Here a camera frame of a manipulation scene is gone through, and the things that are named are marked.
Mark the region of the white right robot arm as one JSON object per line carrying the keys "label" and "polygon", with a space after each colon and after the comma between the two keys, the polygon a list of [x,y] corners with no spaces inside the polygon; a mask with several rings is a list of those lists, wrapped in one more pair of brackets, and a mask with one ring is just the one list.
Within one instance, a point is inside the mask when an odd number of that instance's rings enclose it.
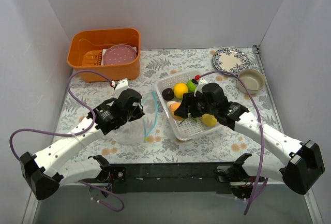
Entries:
{"label": "white right robot arm", "polygon": [[315,142],[302,142],[261,124],[246,107],[228,101],[217,83],[199,84],[194,93],[185,93],[174,114],[184,119],[209,114],[219,124],[256,141],[280,160],[280,165],[263,169],[262,176],[280,180],[300,195],[306,194],[325,171]]}

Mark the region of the white radish with leaves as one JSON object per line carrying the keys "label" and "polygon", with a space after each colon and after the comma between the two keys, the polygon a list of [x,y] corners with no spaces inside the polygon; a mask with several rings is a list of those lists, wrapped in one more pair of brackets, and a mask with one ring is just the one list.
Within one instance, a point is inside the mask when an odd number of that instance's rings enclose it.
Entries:
{"label": "white radish with leaves", "polygon": [[177,101],[168,101],[167,102],[167,108],[171,111],[171,112],[174,112],[176,111],[179,106],[181,105],[180,102],[177,102]]}

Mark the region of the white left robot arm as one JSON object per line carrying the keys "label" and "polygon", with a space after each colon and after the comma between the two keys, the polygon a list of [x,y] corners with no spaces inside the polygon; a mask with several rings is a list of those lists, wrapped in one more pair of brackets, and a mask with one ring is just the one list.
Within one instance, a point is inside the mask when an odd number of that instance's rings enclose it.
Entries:
{"label": "white left robot arm", "polygon": [[24,153],[20,157],[22,174],[37,200],[44,200],[61,186],[79,180],[108,181],[111,166],[101,155],[71,165],[67,162],[109,132],[140,119],[144,115],[141,100],[139,92],[125,89],[118,98],[108,99],[90,111],[64,138],[35,154]]}

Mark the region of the clear zip top bag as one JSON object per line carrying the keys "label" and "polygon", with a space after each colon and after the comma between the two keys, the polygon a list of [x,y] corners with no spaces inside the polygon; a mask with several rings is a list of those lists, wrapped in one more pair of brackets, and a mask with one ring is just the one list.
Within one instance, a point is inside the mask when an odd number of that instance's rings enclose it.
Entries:
{"label": "clear zip top bag", "polygon": [[127,122],[108,136],[122,144],[145,143],[147,137],[156,126],[158,117],[158,103],[155,92],[142,96],[141,101],[144,116],[132,122]]}

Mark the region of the orange yellow peach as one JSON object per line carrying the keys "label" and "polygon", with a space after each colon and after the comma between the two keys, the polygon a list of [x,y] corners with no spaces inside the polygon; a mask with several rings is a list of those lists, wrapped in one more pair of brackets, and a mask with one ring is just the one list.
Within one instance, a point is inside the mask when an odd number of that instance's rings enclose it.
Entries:
{"label": "orange yellow peach", "polygon": [[170,104],[169,105],[170,114],[174,120],[183,121],[184,119],[182,117],[174,114],[174,112],[178,109],[179,106],[180,106],[179,102],[174,102],[174,103]]}

